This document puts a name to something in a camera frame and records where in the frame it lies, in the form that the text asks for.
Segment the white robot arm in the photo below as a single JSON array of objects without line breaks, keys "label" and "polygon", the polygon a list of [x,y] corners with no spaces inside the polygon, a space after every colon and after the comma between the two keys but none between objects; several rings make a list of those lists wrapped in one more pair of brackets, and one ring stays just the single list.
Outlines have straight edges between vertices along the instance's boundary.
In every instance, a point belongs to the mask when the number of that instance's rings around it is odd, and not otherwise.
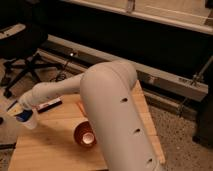
[{"label": "white robot arm", "polygon": [[136,81],[130,62],[102,62],[63,81],[36,84],[19,104],[30,110],[77,92],[109,171],[164,171],[131,94]]}]

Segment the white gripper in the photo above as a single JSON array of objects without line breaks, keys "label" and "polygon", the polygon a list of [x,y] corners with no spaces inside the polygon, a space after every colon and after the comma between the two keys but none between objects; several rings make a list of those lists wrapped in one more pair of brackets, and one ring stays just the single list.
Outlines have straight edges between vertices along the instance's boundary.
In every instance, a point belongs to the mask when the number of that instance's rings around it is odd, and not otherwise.
[{"label": "white gripper", "polygon": [[21,107],[25,110],[30,110],[37,105],[36,99],[31,90],[25,92],[18,100]]}]

